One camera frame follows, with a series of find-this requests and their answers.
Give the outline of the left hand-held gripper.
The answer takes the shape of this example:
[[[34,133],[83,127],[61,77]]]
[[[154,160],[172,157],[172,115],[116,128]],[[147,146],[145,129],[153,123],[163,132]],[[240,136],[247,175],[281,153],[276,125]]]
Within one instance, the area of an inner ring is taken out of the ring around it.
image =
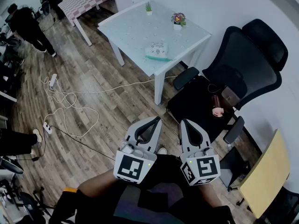
[[[152,126],[148,139],[141,135]],[[132,124],[116,153],[114,176],[117,179],[140,184],[145,178],[157,155],[156,150],[162,121],[159,116],[148,117]],[[148,146],[147,150],[138,146]]]

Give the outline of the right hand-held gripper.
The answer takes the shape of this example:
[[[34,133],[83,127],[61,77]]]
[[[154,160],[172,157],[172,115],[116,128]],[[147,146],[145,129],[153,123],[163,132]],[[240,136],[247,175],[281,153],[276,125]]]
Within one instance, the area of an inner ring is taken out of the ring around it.
[[[219,156],[209,147],[210,139],[203,128],[191,120],[182,119],[179,138],[182,146],[180,170],[190,186],[208,184],[221,175]]]

